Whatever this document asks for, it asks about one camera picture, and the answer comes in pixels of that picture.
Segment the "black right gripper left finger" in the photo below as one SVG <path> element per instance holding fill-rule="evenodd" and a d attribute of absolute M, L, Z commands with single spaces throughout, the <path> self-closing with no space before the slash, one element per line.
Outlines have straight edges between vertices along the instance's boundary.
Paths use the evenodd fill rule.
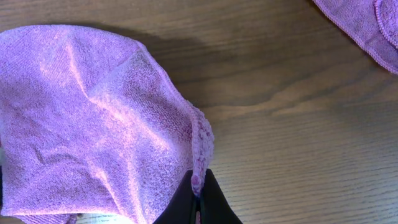
<path fill-rule="evenodd" d="M 192 171 L 186 171 L 166 209 L 154 224 L 197 224 L 199 223 L 198 199 L 191 186 Z"/>

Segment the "purple microfiber cloth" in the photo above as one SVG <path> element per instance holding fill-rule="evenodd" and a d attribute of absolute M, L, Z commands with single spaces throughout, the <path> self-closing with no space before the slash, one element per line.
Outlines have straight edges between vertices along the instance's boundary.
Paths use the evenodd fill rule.
<path fill-rule="evenodd" d="M 213 141 L 204 114 L 140 42 L 68 25 L 1 34 L 4 216 L 152 223 L 187 171 L 201 192 Z"/>

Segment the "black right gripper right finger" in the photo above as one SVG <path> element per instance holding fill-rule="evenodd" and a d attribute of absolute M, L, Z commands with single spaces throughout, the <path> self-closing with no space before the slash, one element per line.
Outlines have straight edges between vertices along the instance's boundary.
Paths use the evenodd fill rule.
<path fill-rule="evenodd" d="M 243 224 L 233 212 L 211 169 L 206 170 L 200 195 L 201 224 Z"/>

